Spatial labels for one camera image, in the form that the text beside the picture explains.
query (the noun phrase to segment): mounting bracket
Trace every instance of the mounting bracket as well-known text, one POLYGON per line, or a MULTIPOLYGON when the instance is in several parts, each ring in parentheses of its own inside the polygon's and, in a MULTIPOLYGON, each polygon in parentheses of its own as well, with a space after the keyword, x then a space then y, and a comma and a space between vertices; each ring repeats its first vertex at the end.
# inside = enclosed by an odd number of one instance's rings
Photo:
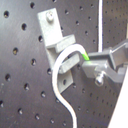
MULTIPOLYGON (((52 70, 59 53, 69 45, 76 42, 75 36, 62 36, 60 23, 55 8, 38 13, 38 20, 44 39, 49 65, 52 70)), ((72 57, 67 58, 62 63, 58 75, 58 88, 60 93, 73 83, 70 69, 79 63, 79 61, 79 55, 75 54, 72 57)))

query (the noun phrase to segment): metal bracket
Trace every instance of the metal bracket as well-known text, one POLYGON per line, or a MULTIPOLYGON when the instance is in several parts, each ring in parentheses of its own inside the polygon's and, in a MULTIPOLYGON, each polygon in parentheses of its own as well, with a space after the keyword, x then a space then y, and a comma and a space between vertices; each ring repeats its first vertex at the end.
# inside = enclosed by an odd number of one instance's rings
POLYGON ((88 78, 95 78, 95 83, 102 86, 104 76, 115 83, 123 83, 126 73, 126 66, 117 66, 128 61, 128 40, 124 40, 114 48, 109 48, 101 53, 88 54, 90 61, 85 61, 82 65, 83 70, 88 78))
MULTIPOLYGON (((76 42, 75 36, 62 36, 60 23, 56 9, 50 9, 38 13, 38 20, 40 23, 42 35, 48 61, 51 70, 61 51, 66 47, 76 42)), ((58 88, 60 93, 73 83, 73 78, 70 69, 80 61, 78 54, 67 58, 61 65, 58 75, 58 88)))

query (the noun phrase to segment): bolt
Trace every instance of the bolt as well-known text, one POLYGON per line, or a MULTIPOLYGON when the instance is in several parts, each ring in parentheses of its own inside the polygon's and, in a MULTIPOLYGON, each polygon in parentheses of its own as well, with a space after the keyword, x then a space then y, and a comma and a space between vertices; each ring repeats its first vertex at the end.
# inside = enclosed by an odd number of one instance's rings
POLYGON ((51 12, 51 11, 47 12, 46 18, 49 23, 53 22, 53 20, 54 20, 53 12, 51 12))
POLYGON ((100 73, 100 74, 97 75, 97 77, 95 79, 95 84, 98 87, 103 86, 103 84, 104 84, 104 74, 103 73, 100 73))

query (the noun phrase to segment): white cable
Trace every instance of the white cable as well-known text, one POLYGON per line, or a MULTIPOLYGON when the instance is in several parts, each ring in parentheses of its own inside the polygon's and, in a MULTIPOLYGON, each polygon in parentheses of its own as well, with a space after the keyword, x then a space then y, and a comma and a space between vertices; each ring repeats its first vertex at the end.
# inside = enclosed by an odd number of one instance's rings
POLYGON ((98 52, 103 51, 103 0, 99 0, 98 52))
POLYGON ((75 114, 74 109, 72 108, 72 106, 62 97, 62 95, 60 94, 59 90, 58 90, 58 86, 57 86, 57 77, 58 77, 58 71, 59 68, 62 64, 62 62, 64 61, 64 59, 70 55, 71 53, 75 52, 75 51, 79 51, 81 54, 85 53, 85 49, 83 48, 83 46, 81 46, 80 44, 74 44, 71 45, 69 47, 67 47, 57 58, 54 68, 53 68, 53 75, 52 75, 52 86, 53 86, 53 91, 55 93, 55 96, 57 97, 57 99, 68 109, 68 111, 70 112, 71 116, 72 116, 72 120, 73 120, 73 128, 77 128, 77 117, 75 114))

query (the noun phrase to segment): dark gray panel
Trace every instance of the dark gray panel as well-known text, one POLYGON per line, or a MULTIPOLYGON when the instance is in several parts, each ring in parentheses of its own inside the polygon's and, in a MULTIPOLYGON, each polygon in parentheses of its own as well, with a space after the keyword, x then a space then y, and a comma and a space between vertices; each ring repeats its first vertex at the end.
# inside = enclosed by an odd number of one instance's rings
MULTIPOLYGON (((58 103, 52 91, 44 44, 38 40, 41 32, 37 13, 57 8, 63 35, 75 34, 77 43, 82 44, 87 52, 95 52, 98 0, 53 1, 33 0, 34 4, 29 0, 1 1, 1 128, 72 127, 69 112, 58 103), (15 48, 18 49, 17 55, 14 55, 15 48), (32 59, 36 60, 34 66, 31 65, 32 59)), ((125 39, 127 5, 126 0, 104 0, 104 48, 125 39)), ((78 128, 106 128, 118 94, 107 80, 105 86, 98 88, 94 80, 86 78, 80 65, 72 69, 74 84, 63 92, 63 96, 76 111, 78 128)))

